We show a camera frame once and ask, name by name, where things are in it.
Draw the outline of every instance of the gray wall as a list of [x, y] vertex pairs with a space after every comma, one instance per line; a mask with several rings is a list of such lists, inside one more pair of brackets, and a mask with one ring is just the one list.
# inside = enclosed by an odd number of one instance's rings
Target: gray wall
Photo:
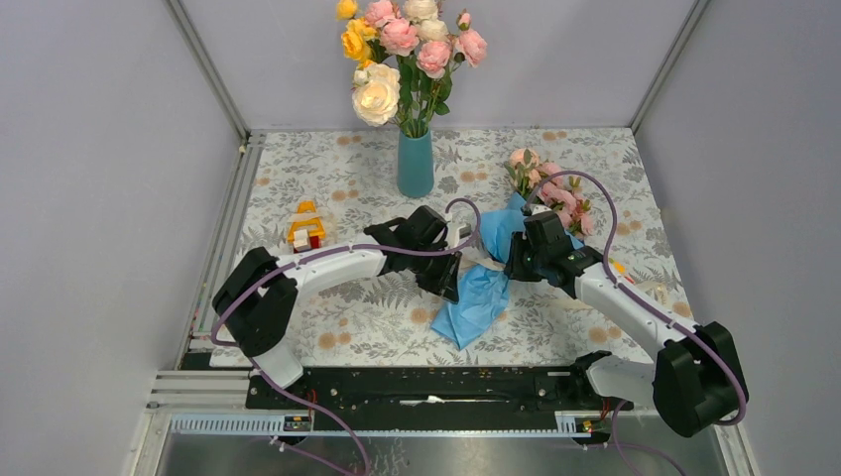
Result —
[[0, 474], [117, 474], [237, 140], [163, 1], [0, 4]]
[[765, 476], [838, 474], [841, 3], [713, 2], [638, 140]]
[[[370, 0], [359, 0], [364, 8]], [[488, 41], [436, 126], [629, 124], [692, 0], [447, 0]], [[252, 128], [363, 128], [335, 0], [184, 0]]]

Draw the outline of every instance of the flower vase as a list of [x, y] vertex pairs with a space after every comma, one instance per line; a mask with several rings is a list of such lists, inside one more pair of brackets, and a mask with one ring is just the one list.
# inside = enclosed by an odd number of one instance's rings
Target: flower vase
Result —
[[407, 137], [400, 131], [397, 145], [397, 188], [405, 196], [420, 198], [435, 186], [432, 164], [432, 133], [422, 137]]

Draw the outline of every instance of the blue towel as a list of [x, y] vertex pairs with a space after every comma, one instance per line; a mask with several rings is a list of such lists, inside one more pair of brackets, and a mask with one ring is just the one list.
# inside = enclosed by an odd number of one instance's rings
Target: blue towel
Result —
[[[482, 213], [479, 233], [485, 249], [500, 263], [508, 263], [511, 251], [511, 234], [525, 231], [521, 208], [526, 201], [514, 193], [504, 210]], [[577, 250], [584, 246], [575, 237], [572, 245]], [[432, 330], [455, 342], [458, 350], [464, 349], [482, 335], [494, 319], [508, 305], [509, 279], [502, 271], [483, 266], [471, 268], [458, 282], [458, 304], [447, 303], [438, 312]]]

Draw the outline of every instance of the table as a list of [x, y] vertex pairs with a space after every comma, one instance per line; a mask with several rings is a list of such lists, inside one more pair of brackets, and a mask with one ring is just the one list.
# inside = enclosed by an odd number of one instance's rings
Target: table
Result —
[[[285, 227], [305, 199], [314, 199], [328, 215], [328, 243], [356, 236], [366, 225], [408, 216], [422, 204], [443, 210], [457, 196], [469, 197], [482, 211], [502, 208], [512, 192], [502, 164], [511, 152], [528, 146], [543, 161], [590, 173], [605, 184], [620, 219], [611, 256], [641, 288], [691, 316], [630, 129], [434, 131], [436, 184], [422, 199], [397, 190], [397, 139], [397, 131], [382, 129], [269, 134], [236, 261], [258, 246], [274, 255], [291, 253]], [[584, 183], [583, 192], [596, 223], [587, 243], [602, 249], [610, 213], [595, 186]], [[461, 221], [470, 221], [468, 207], [454, 210]], [[476, 252], [468, 250], [465, 257]], [[511, 283], [510, 293], [507, 310], [462, 351], [429, 328], [442, 300], [421, 292], [409, 273], [346, 283], [301, 302], [287, 338], [304, 366], [564, 365], [595, 350], [650, 361], [609, 316], [560, 290]], [[232, 348], [214, 349], [211, 365], [249, 366]]]

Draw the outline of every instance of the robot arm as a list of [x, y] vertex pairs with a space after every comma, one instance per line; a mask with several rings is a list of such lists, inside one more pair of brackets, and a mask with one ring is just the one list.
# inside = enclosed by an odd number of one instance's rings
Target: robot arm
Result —
[[[529, 216], [524, 223], [526, 232], [512, 237], [506, 274], [519, 281], [547, 280], [572, 298], [601, 311], [640, 344], [655, 362], [631, 362], [613, 355], [585, 359], [591, 362], [586, 375], [596, 394], [653, 406], [675, 432], [687, 437], [736, 410], [739, 406], [737, 392], [722, 368], [689, 337], [674, 328], [679, 325], [694, 331], [695, 336], [725, 362], [747, 400], [747, 387], [733, 338], [722, 325], [717, 322], [698, 325], [663, 308], [633, 287], [620, 290], [608, 276], [599, 252], [587, 246], [573, 249], [554, 212]], [[644, 305], [667, 315], [671, 322], [655, 318]]]
[[[721, 369], [687, 337], [655, 319], [617, 289], [599, 252], [586, 246], [574, 250], [554, 212], [529, 216], [524, 224], [526, 232], [512, 237], [505, 273], [517, 281], [547, 280], [605, 313], [655, 362], [631, 362], [606, 352], [579, 359], [588, 363], [586, 377], [596, 394], [654, 406], [663, 420], [683, 436], [692, 436], [738, 407], [736, 392]], [[408, 219], [366, 228], [349, 244], [281, 258], [272, 257], [265, 248], [256, 248], [243, 257], [214, 297], [213, 307], [223, 314], [258, 280], [279, 268], [285, 269], [264, 283], [264, 294], [245, 298], [225, 324], [243, 353], [273, 381], [287, 387], [303, 372], [284, 339], [297, 299], [348, 281], [410, 270], [423, 290], [458, 301], [460, 252], [431, 257], [379, 248], [399, 248], [410, 253], [440, 251], [453, 246], [459, 229], [422, 206]], [[671, 314], [644, 293], [637, 293], [637, 298]], [[680, 316], [675, 316], [674, 322], [694, 329], [734, 371], [747, 395], [730, 333], [716, 322], [698, 326]]]
[[225, 325], [243, 354], [253, 359], [281, 387], [303, 374], [303, 367], [284, 339], [296, 301], [353, 280], [410, 270], [418, 286], [450, 301], [458, 301], [457, 274], [461, 253], [412, 256], [378, 248], [434, 252], [452, 247], [469, 227], [448, 223], [427, 206], [412, 216], [372, 225], [354, 240], [306, 253], [273, 257], [255, 248], [243, 259], [213, 298], [222, 315], [255, 283], [266, 281], [262, 294], [246, 297], [228, 316]]

